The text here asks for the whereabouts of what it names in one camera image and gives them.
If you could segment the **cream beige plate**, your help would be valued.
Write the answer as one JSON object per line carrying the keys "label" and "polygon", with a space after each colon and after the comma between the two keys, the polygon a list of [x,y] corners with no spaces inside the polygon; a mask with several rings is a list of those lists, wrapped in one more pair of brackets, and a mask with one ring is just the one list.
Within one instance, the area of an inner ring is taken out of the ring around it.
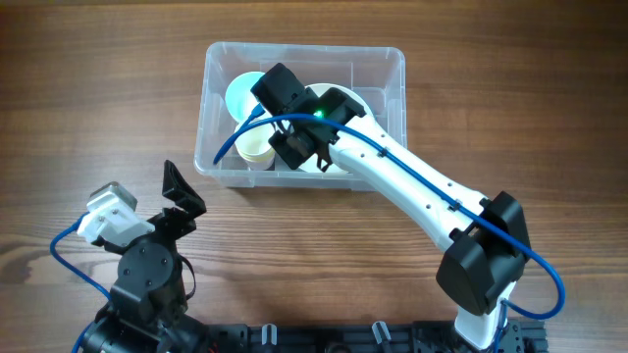
{"label": "cream beige plate", "polygon": [[[350,96],[353,100],[358,102],[360,105],[362,105],[367,116],[374,117],[372,110],[370,109],[368,104],[364,101],[364,99],[347,87],[333,84],[333,83],[313,83],[313,84],[309,84],[308,87],[311,88],[318,96],[323,95],[330,88],[337,88],[338,90]],[[318,161],[318,155],[314,154],[307,161],[305,161],[299,167],[299,169],[306,173],[321,173],[321,170],[317,167],[317,161]],[[339,168],[336,165],[330,165],[326,169],[326,173],[327,174],[346,174],[346,171]]]}

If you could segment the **cream pale yellow cup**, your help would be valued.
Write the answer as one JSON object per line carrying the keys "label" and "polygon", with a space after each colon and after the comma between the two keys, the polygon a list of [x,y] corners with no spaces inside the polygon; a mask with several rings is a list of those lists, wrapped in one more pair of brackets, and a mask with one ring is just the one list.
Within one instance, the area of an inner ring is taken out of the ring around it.
{"label": "cream pale yellow cup", "polygon": [[275,129],[271,124],[254,127],[236,139],[236,150],[248,158],[261,157],[272,150],[269,139],[274,133]]}

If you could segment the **pink cup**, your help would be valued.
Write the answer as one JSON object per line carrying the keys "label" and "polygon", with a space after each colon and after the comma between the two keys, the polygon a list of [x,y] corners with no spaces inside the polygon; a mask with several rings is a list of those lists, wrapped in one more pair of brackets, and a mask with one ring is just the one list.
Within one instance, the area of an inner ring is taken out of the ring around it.
{"label": "pink cup", "polygon": [[275,157],[271,156],[270,158],[263,160],[245,160],[246,165],[252,171],[267,171],[274,166]]}

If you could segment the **light blue bowl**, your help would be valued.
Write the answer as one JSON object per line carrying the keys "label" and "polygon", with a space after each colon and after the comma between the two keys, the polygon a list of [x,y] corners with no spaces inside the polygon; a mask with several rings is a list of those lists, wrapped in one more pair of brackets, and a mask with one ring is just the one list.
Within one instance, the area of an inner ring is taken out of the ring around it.
{"label": "light blue bowl", "polygon": [[247,72],[234,78],[227,87],[227,109],[236,122],[241,123],[248,119],[259,104],[251,93],[251,88],[263,75],[262,72]]}

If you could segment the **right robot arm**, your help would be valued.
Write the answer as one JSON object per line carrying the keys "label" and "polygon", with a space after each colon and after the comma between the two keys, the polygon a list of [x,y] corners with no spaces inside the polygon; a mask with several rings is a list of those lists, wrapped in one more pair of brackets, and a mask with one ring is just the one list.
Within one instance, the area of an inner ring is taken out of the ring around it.
{"label": "right robot arm", "polygon": [[312,156],[321,170],[336,165],[373,186],[428,234],[444,253],[437,282],[458,306],[457,334],[477,350],[495,347],[504,319],[499,304],[529,258],[473,218],[528,245],[521,205],[506,192],[489,199],[434,170],[386,134],[353,92],[332,86],[317,93],[283,64],[263,74],[251,92],[273,117],[315,117],[313,123],[280,123],[269,140],[290,168]]}

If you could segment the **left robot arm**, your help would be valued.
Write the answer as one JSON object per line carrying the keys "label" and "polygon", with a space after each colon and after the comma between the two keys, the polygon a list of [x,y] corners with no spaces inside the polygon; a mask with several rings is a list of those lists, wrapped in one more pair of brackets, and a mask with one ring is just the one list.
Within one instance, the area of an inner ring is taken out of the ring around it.
{"label": "left robot arm", "polygon": [[85,352],[205,352],[210,346],[208,327],[186,312],[193,293],[184,287],[183,269],[190,262],[177,248],[206,206],[171,161],[164,164],[162,194],[173,207],[148,220],[117,182],[89,197],[78,235],[120,259],[108,302],[80,340]]}

